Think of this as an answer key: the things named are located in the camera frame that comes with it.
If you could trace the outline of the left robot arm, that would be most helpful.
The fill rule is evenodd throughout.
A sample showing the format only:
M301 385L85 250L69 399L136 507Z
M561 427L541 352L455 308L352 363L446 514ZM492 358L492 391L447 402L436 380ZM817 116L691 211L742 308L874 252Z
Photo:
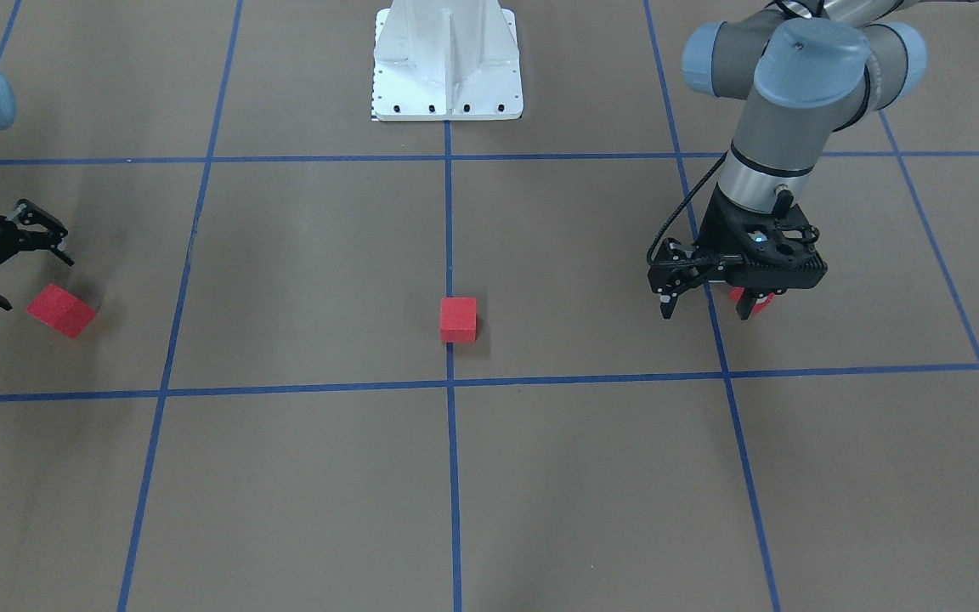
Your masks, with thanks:
M683 50L688 88L744 101L691 244L658 231L648 283L669 319L684 293L738 289L750 318L773 296L818 286L828 266L800 197L830 136L908 97L928 66L927 43L894 22L910 1L770 1L739 22L697 28Z

